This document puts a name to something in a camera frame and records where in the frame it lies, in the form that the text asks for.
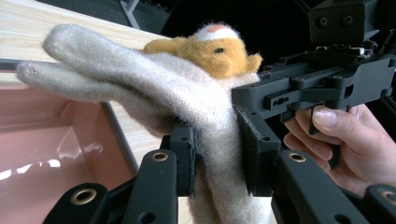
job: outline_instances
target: wooden table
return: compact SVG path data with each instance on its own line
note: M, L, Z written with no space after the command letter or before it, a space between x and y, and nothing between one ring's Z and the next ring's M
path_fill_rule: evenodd
M141 49L160 36L109 21L52 7L33 0L0 0L0 58L54 62L41 48L50 29L60 23L88 27L125 47ZM1 82L18 82L14 76L0 75ZM125 138L138 164L157 149L161 139L151 136L130 119L123 107L111 102ZM179 199L178 223L192 223L185 198Z

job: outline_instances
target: fingernail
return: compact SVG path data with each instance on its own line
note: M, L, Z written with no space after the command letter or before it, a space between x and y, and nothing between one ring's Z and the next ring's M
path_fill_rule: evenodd
M337 123L337 114L330 109L318 109L314 110L313 120L325 128L332 128Z

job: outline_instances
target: stuffed animal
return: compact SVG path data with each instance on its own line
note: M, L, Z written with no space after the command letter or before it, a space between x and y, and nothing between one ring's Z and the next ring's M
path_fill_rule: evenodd
M48 34L43 48L58 63L20 63L19 80L76 101L117 101L158 137L171 132L175 118L190 124L203 158L190 199L195 223L272 220L270 198L248 195L243 175L231 89L260 80L261 57L247 56L237 32L209 24L188 38L140 50L66 24Z
M224 24L206 26L189 38L153 40L143 51L171 53L195 63L215 78L254 73L262 63L259 54L247 55L237 32Z

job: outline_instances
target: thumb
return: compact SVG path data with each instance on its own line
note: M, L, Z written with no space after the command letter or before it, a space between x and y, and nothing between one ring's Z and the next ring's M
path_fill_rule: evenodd
M314 108L312 120L322 133L338 137L355 151L368 153L370 149L375 150L386 144L383 132L367 126L364 120L343 110L332 110L320 105Z

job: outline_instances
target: plush ear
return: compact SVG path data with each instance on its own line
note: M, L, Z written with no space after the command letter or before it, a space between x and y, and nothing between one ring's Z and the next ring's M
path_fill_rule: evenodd
M253 54L247 57L247 66L245 71L247 73L257 72L262 64L262 56L260 54Z
M143 52L147 54L167 52L173 55L177 55L177 50L180 45L183 44L187 38L175 37L173 39L156 39L148 42L143 48Z

